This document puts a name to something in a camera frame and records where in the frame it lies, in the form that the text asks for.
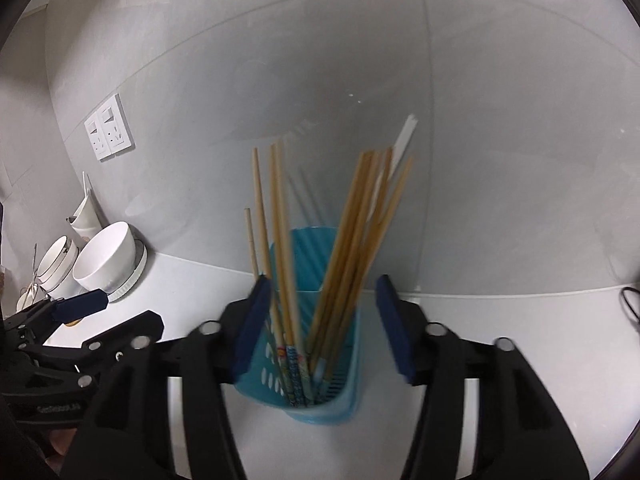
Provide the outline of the person's hand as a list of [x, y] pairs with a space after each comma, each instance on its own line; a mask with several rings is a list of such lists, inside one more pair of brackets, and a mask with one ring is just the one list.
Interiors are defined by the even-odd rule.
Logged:
[[49, 443], [53, 448], [55, 458], [66, 456], [76, 434], [76, 428], [53, 429], [48, 433]]

